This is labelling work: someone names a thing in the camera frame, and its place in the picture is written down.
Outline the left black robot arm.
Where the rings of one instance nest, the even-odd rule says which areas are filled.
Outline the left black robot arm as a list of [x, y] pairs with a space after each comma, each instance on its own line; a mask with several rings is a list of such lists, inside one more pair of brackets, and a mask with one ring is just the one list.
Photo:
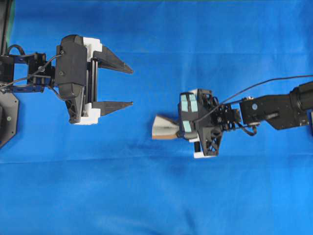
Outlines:
[[97, 100], [99, 69], [133, 73], [96, 38], [68, 35], [50, 59], [45, 53], [26, 54], [21, 46], [12, 45], [0, 57], [0, 91], [42, 93], [48, 88], [65, 102], [71, 124], [93, 125], [133, 104]]

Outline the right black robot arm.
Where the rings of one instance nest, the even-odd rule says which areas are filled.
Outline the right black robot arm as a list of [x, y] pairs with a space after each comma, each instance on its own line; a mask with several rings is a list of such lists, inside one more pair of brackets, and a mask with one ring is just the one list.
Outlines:
[[180, 94], [177, 137], [194, 142], [194, 158], [215, 157], [226, 131], [243, 130], [254, 136], [266, 121], [276, 130], [309, 124], [307, 111], [313, 108], [313, 84], [295, 87], [289, 94], [246, 97], [232, 103], [219, 103], [211, 90], [196, 89]]

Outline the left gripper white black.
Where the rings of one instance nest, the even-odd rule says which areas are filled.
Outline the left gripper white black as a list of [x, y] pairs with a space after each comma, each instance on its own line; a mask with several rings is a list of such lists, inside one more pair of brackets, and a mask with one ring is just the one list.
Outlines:
[[108, 47], [96, 38], [75, 36], [74, 42], [87, 49], [86, 86], [81, 105], [81, 113], [75, 119], [75, 125], [94, 125], [100, 117], [132, 106], [133, 102], [101, 101], [97, 102], [98, 67], [133, 74], [133, 70], [119, 59]]

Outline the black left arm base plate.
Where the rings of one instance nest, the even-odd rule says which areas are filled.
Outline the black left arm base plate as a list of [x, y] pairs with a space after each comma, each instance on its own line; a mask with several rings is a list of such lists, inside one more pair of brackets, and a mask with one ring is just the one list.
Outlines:
[[0, 93], [0, 147], [17, 132], [19, 100], [11, 93]]

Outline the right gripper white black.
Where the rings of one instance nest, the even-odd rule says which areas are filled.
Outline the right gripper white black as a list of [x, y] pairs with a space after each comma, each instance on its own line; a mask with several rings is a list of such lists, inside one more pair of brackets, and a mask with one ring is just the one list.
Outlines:
[[209, 112], [217, 107], [218, 100], [212, 95], [211, 90], [195, 89], [190, 92], [197, 96], [199, 109], [199, 117], [193, 121], [198, 137], [188, 140], [194, 144], [194, 158], [215, 157], [219, 153], [223, 133], [221, 127], [217, 125], [217, 119]]

